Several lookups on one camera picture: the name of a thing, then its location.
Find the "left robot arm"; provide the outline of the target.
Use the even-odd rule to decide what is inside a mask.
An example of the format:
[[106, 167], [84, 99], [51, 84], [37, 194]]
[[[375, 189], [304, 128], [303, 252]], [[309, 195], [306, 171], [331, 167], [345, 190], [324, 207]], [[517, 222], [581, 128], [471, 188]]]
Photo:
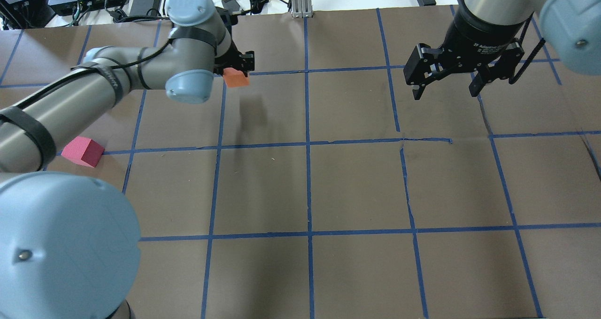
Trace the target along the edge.
[[161, 47], [93, 48], [81, 64], [1, 110], [1, 317], [132, 319], [126, 297], [141, 261], [141, 229], [123, 193], [90, 176], [48, 171], [66, 146], [134, 90], [202, 104], [216, 75], [247, 77], [212, 0], [166, 0]]

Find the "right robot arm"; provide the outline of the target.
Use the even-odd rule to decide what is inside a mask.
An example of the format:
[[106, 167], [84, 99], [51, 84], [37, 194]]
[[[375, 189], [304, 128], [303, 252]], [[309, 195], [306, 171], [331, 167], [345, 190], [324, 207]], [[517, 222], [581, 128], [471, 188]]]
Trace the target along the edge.
[[469, 86], [473, 97], [498, 79], [514, 84], [545, 44], [567, 69], [600, 74], [601, 0], [457, 2], [442, 45], [419, 43], [404, 66], [414, 99], [429, 84], [453, 74], [475, 74]]

